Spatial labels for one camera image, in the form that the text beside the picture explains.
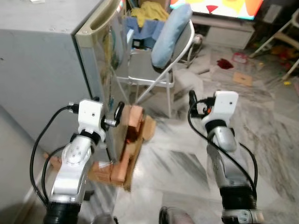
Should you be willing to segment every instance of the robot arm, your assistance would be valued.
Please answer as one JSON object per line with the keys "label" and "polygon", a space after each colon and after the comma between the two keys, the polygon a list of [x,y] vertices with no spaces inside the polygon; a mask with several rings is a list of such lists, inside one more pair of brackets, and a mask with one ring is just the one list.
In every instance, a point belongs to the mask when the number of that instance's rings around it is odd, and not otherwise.
{"label": "robot arm", "polygon": [[[194,91],[189,92],[190,106],[197,102]],[[211,98],[200,100],[207,108],[203,114],[191,108],[191,116],[201,119],[207,131],[207,139],[222,148],[242,168],[247,171],[246,157],[235,139],[233,129],[229,128],[238,100],[233,91],[216,91]],[[256,209],[253,189],[244,173],[228,157],[212,144],[207,145],[207,153],[213,163],[213,171],[222,197],[222,221],[225,224],[261,224],[263,215]]]}
{"label": "robot arm", "polygon": [[124,103],[119,103],[114,120],[105,119],[103,107],[101,102],[88,99],[79,103],[80,134],[63,149],[62,166],[49,197],[44,224],[77,223],[94,148],[99,141],[104,142],[109,126],[119,124]]}

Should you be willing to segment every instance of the blue cloth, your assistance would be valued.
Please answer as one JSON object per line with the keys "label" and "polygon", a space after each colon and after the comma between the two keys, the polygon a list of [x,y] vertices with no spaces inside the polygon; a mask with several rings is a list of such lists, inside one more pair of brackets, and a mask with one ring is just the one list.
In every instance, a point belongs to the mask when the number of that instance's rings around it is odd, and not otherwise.
{"label": "blue cloth", "polygon": [[152,50],[153,66],[162,69],[170,61],[175,44],[191,16],[192,9],[189,4],[181,5],[171,12]]}
{"label": "blue cloth", "polygon": [[161,33],[163,26],[163,21],[146,20],[143,27],[139,28],[137,24],[137,19],[135,17],[127,17],[126,33],[128,33],[130,29],[133,29],[133,39],[143,40],[146,38],[152,38],[156,41]]}

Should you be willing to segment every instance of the yellow cloth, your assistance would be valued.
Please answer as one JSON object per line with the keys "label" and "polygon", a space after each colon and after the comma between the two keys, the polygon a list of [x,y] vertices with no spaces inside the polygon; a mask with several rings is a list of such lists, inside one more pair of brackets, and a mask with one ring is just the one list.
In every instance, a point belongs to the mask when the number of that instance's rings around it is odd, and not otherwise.
{"label": "yellow cloth", "polygon": [[169,14],[157,2],[145,1],[141,8],[133,8],[131,16],[137,17],[139,27],[143,27],[146,20],[166,21]]}

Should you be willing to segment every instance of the gray wall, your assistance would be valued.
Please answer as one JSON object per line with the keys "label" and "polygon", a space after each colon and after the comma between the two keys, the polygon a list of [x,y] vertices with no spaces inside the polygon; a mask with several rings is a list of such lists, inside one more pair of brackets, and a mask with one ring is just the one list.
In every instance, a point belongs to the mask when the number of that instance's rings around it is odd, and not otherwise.
{"label": "gray wall", "polygon": [[[28,196],[29,161],[33,141],[0,106],[0,217],[1,223],[11,224]],[[41,171],[44,159],[38,153],[35,176]]]}

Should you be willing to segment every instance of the refrigerator door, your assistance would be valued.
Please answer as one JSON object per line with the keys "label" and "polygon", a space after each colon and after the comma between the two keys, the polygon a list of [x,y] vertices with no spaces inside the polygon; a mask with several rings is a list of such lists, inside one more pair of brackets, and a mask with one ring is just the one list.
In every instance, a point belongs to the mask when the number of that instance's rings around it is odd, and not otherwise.
{"label": "refrigerator door", "polygon": [[111,127],[106,144],[110,160],[117,162],[123,150],[129,116],[128,85],[117,77],[128,77],[128,55],[122,0],[104,0],[75,34],[91,94],[105,103],[106,117],[113,119],[120,101],[126,106],[121,123]]}

